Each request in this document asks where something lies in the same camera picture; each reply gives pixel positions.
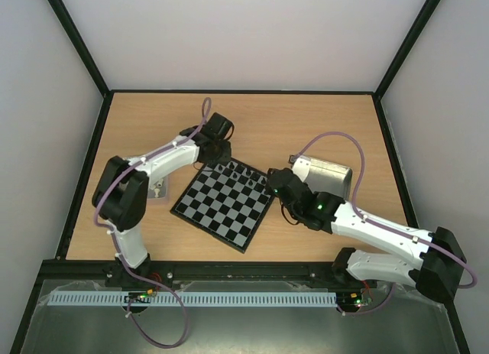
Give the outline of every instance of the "white arm segment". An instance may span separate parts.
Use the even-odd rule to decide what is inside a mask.
[[[176,136],[172,142],[164,145],[176,144],[178,141],[185,139],[185,136]],[[173,146],[170,150],[159,154],[158,156],[152,158],[150,161],[136,167],[138,171],[144,171],[150,178],[149,184],[155,183],[157,180],[167,176],[168,174],[176,171],[178,168],[184,165],[193,164],[197,161],[199,156],[199,147],[193,140],[188,140],[185,144],[180,146]],[[134,164],[139,161],[142,157],[130,158],[129,165]]]
[[[172,142],[164,146],[175,145],[184,138],[184,136],[177,136]],[[188,140],[185,144],[173,146],[170,150],[146,161],[144,164],[136,167],[136,169],[146,172],[149,177],[149,185],[151,185],[178,168],[195,163],[198,156],[199,147],[193,140]],[[130,158],[128,159],[129,164],[132,165],[141,158]],[[128,262],[131,268],[136,268],[143,263],[147,256],[147,250],[144,247],[143,237],[141,235],[141,223],[137,224],[134,228],[122,232],[116,230],[115,237],[117,238],[122,256],[124,256],[125,261]]]
[[[415,237],[414,240],[404,238],[377,226],[373,226],[368,222],[364,222],[355,215],[353,207],[349,202],[345,202],[344,204],[340,205],[338,210],[336,210],[336,221],[331,223],[332,232],[337,235],[355,238],[377,247],[378,249],[390,253],[397,259],[406,262],[408,265],[412,266],[412,268],[421,268],[423,260],[420,258],[419,254],[421,252],[427,252],[428,246],[424,245],[423,243],[415,242],[415,240],[417,237],[419,239],[425,239],[426,241],[431,242],[432,238],[429,236],[429,232],[427,230],[409,228],[366,213],[365,211],[361,212],[366,214],[371,220],[375,220],[384,224],[385,226],[409,233]]]
[[[392,281],[415,287],[409,276],[413,267],[392,255],[355,251],[348,259],[346,271],[357,280]]]
[[[115,237],[117,244],[121,249],[124,260],[128,263],[130,268],[136,268],[146,259],[147,250],[144,247],[143,237],[141,235],[141,223],[137,224],[134,228],[125,230],[123,232],[115,229]]]

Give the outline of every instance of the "white cable tray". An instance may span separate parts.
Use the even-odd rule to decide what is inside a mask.
[[[335,293],[237,293],[181,292],[187,307],[336,307]],[[128,292],[121,291],[54,291],[48,306],[120,307],[128,302]],[[144,298],[133,306],[178,307],[167,292]]]

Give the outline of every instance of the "small metal plate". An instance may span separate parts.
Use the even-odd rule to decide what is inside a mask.
[[[312,192],[325,191],[348,200],[353,175],[351,168],[304,155],[298,158],[296,162],[293,163],[293,167],[309,168],[307,177],[303,182],[307,183]]]

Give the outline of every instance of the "black mount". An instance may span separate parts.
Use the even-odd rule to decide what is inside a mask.
[[[439,226],[432,236],[432,243],[467,262],[457,239],[448,229]],[[421,257],[423,259],[421,269],[410,271],[410,277],[416,282],[416,289],[435,302],[444,304],[452,302],[464,268],[432,247]]]
[[[132,278],[116,258],[103,268],[106,287],[120,287],[123,291],[143,291],[152,284]],[[338,305],[345,312],[355,312],[355,300],[361,296],[364,285],[352,279],[346,284],[338,282],[331,262],[173,262],[147,259],[133,272],[150,278],[158,273],[162,284],[180,289],[181,284],[191,281],[285,281],[311,288],[328,289],[336,293]],[[376,287],[375,281],[368,282]]]

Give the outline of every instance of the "red wire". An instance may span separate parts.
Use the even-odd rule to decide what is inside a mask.
[[[161,276],[160,274],[158,274],[157,272],[152,272],[151,274],[148,275],[149,278],[153,278],[155,281],[161,283],[163,280],[161,279]]]
[[[368,295],[370,296],[370,298],[372,300],[374,300],[374,297],[372,297],[372,292],[371,292],[370,287],[368,286],[367,282],[365,280],[362,280],[361,282],[364,283],[365,289],[367,290]]]

